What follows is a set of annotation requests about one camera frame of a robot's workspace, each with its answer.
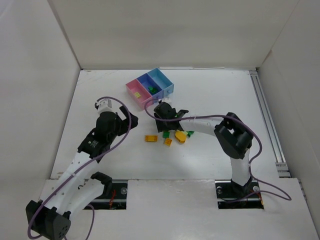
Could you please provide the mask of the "green 2x2 lego brick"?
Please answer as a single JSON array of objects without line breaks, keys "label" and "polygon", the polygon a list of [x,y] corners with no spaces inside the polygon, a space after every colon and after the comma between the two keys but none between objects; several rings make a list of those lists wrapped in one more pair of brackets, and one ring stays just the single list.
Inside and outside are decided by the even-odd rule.
[{"label": "green 2x2 lego brick", "polygon": [[154,95],[154,94],[156,94],[158,92],[158,90],[156,89],[156,88],[152,88],[152,90],[150,91],[150,93],[152,94],[152,95]]},{"label": "green 2x2 lego brick", "polygon": [[169,132],[169,131],[164,131],[163,134],[162,134],[162,137],[163,137],[164,139],[169,138],[169,137],[170,137],[170,132]]}]

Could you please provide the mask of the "yellow printed lego brick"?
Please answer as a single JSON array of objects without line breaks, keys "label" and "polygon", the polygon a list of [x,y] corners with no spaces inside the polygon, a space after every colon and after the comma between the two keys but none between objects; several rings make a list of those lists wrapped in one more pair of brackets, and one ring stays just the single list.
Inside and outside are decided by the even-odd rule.
[{"label": "yellow printed lego brick", "polygon": [[170,147],[171,144],[172,144],[172,139],[171,139],[171,138],[166,138],[166,139],[164,140],[164,144],[165,144],[166,146]]}]

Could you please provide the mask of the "yellow striped lego brick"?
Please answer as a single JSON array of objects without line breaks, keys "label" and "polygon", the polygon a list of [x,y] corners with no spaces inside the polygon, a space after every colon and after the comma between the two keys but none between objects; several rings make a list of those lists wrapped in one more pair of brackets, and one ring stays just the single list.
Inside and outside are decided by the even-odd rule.
[{"label": "yellow striped lego brick", "polygon": [[145,135],[144,140],[148,143],[155,143],[158,141],[157,135]]}]

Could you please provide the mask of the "yellow oval lego piece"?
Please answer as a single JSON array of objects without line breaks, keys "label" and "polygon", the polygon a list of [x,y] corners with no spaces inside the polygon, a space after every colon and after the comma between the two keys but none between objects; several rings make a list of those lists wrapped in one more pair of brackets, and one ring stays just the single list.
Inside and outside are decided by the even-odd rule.
[{"label": "yellow oval lego piece", "polygon": [[174,134],[175,139],[180,143],[184,144],[187,140],[187,135],[184,131],[177,130]]}]

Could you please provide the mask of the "green lego plate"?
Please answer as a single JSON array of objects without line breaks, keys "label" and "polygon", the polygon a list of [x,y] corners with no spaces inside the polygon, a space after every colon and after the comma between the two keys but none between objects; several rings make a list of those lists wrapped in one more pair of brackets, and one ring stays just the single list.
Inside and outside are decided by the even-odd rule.
[{"label": "green lego plate", "polygon": [[194,131],[187,131],[187,136],[190,138],[194,134]]}]

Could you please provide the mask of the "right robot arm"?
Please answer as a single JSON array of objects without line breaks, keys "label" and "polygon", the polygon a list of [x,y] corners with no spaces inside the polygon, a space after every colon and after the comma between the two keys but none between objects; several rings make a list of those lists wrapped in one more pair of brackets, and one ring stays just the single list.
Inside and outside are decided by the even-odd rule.
[{"label": "right robot arm", "polygon": [[238,116],[227,115],[188,116],[188,110],[176,111],[165,101],[154,108],[153,118],[158,131],[199,132],[216,137],[223,152],[230,158],[231,197],[239,199],[249,193],[253,180],[250,167],[250,148],[256,136]]}]

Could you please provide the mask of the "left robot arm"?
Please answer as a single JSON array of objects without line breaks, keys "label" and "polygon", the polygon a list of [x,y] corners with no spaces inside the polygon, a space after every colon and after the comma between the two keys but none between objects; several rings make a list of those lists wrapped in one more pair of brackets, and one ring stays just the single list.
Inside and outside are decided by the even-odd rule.
[{"label": "left robot arm", "polygon": [[72,220],[84,208],[92,208],[91,201],[109,193],[112,178],[97,171],[102,158],[118,147],[116,137],[125,139],[138,124],[125,105],[119,109],[125,115],[121,119],[108,105],[95,105],[99,111],[95,127],[79,145],[77,152],[46,199],[31,200],[26,208],[29,239],[45,237],[62,240],[66,237]]}]

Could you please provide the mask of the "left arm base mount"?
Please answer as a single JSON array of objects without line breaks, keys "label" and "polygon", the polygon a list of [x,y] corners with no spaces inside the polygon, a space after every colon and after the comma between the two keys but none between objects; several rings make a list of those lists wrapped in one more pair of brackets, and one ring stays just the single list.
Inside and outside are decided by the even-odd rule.
[{"label": "left arm base mount", "polygon": [[106,187],[102,195],[96,197],[89,204],[95,210],[125,210],[127,208],[128,181],[113,180],[110,189]]}]

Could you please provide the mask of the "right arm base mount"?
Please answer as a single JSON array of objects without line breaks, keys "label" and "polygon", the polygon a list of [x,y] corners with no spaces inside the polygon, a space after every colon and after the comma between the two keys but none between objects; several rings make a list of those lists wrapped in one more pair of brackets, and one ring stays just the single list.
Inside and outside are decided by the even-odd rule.
[{"label": "right arm base mount", "polygon": [[220,210],[264,209],[259,190],[259,184],[255,180],[245,186],[237,185],[231,180],[216,180],[217,206]]}]

